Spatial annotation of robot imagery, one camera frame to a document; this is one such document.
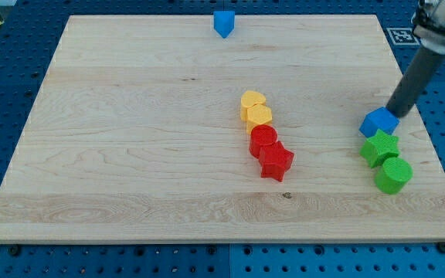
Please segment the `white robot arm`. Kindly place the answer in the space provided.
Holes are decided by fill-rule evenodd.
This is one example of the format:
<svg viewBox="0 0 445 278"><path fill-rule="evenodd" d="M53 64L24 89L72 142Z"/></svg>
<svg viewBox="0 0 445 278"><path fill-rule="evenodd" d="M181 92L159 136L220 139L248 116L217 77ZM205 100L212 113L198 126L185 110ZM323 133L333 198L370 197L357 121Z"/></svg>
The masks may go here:
<svg viewBox="0 0 445 278"><path fill-rule="evenodd" d="M419 0L412 24L426 48L445 54L445 0Z"/></svg>

